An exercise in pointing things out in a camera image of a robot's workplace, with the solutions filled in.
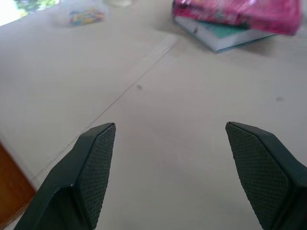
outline table surface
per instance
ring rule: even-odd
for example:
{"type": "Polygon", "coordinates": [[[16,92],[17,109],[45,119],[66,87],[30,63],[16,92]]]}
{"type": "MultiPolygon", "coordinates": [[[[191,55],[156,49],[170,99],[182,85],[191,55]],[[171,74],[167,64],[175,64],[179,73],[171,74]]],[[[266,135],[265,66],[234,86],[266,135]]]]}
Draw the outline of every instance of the table surface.
{"type": "Polygon", "coordinates": [[[91,125],[117,125],[97,229],[260,230],[224,127],[237,121],[270,131],[307,165],[306,25],[295,37],[216,55],[172,22],[170,1],[139,0],[112,14],[119,28],[179,41],[91,125]]]}

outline pink package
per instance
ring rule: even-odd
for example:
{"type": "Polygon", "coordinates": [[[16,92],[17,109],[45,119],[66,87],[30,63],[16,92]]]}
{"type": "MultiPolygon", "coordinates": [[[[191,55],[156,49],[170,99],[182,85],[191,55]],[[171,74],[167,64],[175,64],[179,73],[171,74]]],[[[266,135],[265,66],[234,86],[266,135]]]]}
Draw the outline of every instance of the pink package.
{"type": "Polygon", "coordinates": [[[300,0],[174,0],[173,14],[284,35],[302,19],[300,0]]]}

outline white table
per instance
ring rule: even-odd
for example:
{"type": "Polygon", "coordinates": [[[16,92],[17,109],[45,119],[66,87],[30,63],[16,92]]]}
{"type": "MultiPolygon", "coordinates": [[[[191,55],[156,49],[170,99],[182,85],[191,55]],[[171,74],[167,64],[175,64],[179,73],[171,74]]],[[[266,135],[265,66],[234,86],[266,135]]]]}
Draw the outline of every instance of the white table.
{"type": "MultiPolygon", "coordinates": [[[[111,14],[122,12],[125,28],[183,35],[168,6],[139,1],[111,14]]],[[[238,121],[270,131],[307,165],[306,41],[300,32],[215,55],[181,37],[92,123],[117,125],[97,229],[260,230],[224,127],[238,121]]]]}

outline book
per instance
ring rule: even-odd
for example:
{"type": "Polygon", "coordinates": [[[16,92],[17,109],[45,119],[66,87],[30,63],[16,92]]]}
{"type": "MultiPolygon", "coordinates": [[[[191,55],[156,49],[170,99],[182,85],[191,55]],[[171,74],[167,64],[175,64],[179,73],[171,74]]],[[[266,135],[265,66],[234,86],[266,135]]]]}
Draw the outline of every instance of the book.
{"type": "Polygon", "coordinates": [[[301,0],[173,0],[173,15],[284,35],[302,22],[301,0]]]}
{"type": "Polygon", "coordinates": [[[174,17],[174,20],[214,52],[273,35],[264,31],[207,23],[180,16],[174,17]]]}

